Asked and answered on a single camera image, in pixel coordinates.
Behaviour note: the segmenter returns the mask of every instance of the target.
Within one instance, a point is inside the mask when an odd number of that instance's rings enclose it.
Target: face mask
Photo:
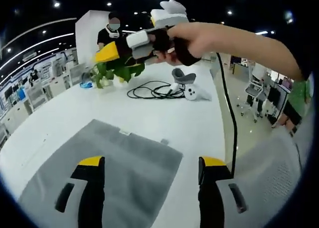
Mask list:
[[[109,27],[112,29],[112,30],[117,30],[120,28],[120,24],[109,24]]]

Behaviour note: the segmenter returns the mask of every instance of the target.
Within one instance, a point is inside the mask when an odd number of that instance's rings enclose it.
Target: person in green shirt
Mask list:
[[[310,102],[310,83],[308,81],[294,81],[293,88],[289,94],[283,114],[273,125],[285,126],[288,131],[292,131],[305,115],[306,104]]]

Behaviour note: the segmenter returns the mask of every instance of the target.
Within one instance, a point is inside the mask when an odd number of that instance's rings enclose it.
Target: black cable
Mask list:
[[[151,89],[149,87],[147,87],[146,85],[147,84],[150,84],[150,83],[162,83],[164,85],[161,85],[161,86],[157,86],[155,87],[154,89]],[[171,84],[167,83],[167,82],[164,82],[164,81],[158,81],[158,80],[152,80],[152,81],[148,81],[134,89],[131,89],[127,92],[127,96],[132,98],[132,99],[145,99],[145,100],[153,100],[153,99],[182,99],[182,98],[185,98],[184,96],[184,88],[185,88],[185,85],[183,85],[183,88],[180,88],[178,91],[176,91],[175,93],[166,93],[166,94],[163,94],[163,93],[160,93],[159,90],[162,89],[162,88],[165,88],[165,87],[170,87]],[[140,96],[137,94],[137,91],[138,90],[141,90],[141,89],[144,89],[144,90],[148,90],[150,91],[150,96],[149,97],[144,97],[144,96]]]
[[[224,88],[224,93],[225,93],[225,98],[229,107],[229,111],[230,111],[230,115],[231,115],[231,119],[233,120],[233,124],[234,124],[234,147],[233,147],[233,160],[232,160],[232,164],[231,164],[231,176],[232,178],[234,178],[235,176],[235,164],[236,164],[236,153],[237,153],[237,122],[235,119],[235,114],[233,111],[233,108],[231,106],[230,100],[229,100],[229,96],[228,96],[228,91],[227,91],[227,87],[226,87],[226,81],[225,81],[225,74],[224,74],[224,67],[223,64],[221,62],[221,58],[219,53],[216,53],[218,60],[219,60],[219,66],[220,66],[220,70],[221,70],[221,78],[223,81],[223,88]]]

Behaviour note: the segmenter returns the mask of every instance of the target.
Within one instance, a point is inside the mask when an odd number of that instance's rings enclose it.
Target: white table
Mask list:
[[[9,191],[19,198],[44,161],[95,118],[155,141],[166,139],[169,146],[183,153],[175,180],[152,227],[198,228],[198,157],[225,159],[223,121],[207,64],[180,68],[197,74],[195,82],[211,93],[212,101],[128,98],[129,88],[149,80],[173,82],[173,67],[157,64],[147,66],[126,88],[109,92],[74,86],[44,104],[14,132],[0,153],[0,171]]]

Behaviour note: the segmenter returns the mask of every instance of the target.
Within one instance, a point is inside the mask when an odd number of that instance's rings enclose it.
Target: gray fabric pad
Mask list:
[[[77,228],[87,181],[70,178],[88,157],[105,157],[105,228],[150,228],[167,197],[182,154],[164,144],[93,120],[62,145],[28,182],[18,203],[39,226]],[[61,190],[74,184],[65,212],[55,209]]]

